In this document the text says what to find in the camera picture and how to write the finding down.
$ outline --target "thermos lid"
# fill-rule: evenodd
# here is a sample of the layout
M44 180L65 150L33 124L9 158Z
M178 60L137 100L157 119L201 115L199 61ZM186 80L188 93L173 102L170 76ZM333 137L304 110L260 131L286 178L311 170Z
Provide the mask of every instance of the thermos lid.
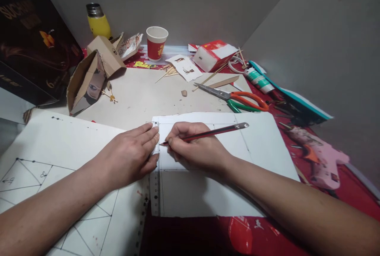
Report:
M102 17L104 16L102 7L97 3L90 3L86 5L87 14L89 17Z

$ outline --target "tube of glue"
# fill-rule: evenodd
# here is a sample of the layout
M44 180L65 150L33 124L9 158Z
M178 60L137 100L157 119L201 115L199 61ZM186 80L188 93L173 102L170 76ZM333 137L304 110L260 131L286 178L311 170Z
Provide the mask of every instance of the tube of glue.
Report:
M243 75L252 85L264 94L267 94L275 89L272 84L253 67L247 68Z

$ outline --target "orange scissors handle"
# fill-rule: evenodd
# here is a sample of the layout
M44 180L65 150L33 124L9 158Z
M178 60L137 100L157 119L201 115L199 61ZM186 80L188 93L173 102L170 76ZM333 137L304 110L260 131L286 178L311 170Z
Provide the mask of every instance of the orange scissors handle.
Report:
M249 97L253 100L255 100L258 103L258 106L251 103L250 101L244 99L242 96ZM232 92L230 99L239 101L240 103L250 106L252 108L256 108L258 110L261 110L263 112L267 112L269 110L269 106L259 97L255 94L248 93L248 92Z

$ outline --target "scissors blade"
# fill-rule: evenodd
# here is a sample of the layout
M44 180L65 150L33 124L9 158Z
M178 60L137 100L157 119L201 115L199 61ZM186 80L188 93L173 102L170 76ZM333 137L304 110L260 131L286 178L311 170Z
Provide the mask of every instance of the scissors blade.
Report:
M228 100L231 97L230 93L226 93L226 92L223 92L221 90L216 90L216 89L210 88L208 86L204 86L204 85L199 84L199 83L194 83L194 84L197 85L200 89L208 92L209 94L217 96L220 99Z

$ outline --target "scissors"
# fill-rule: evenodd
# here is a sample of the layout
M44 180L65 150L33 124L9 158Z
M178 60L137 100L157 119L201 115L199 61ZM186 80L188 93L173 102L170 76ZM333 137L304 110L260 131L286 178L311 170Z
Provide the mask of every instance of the scissors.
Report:
M254 95L252 93L248 93L248 92L227 93L227 92L223 92L221 90L210 88L208 86L204 86L204 85L199 84L199 83L194 83L194 84L196 84L199 88L208 92L209 94L212 94L212 95L217 96L218 98L220 98L222 100L225 100L227 102L227 105L231 108L231 110L234 113L241 113L241 111L239 109L246 110L248 112L261 112L261 111L267 112L269 110L269 106L262 99L260 99L260 97ZM251 103L250 101L244 99L242 96L249 97L249 98L255 100L259 105L257 106L255 104Z

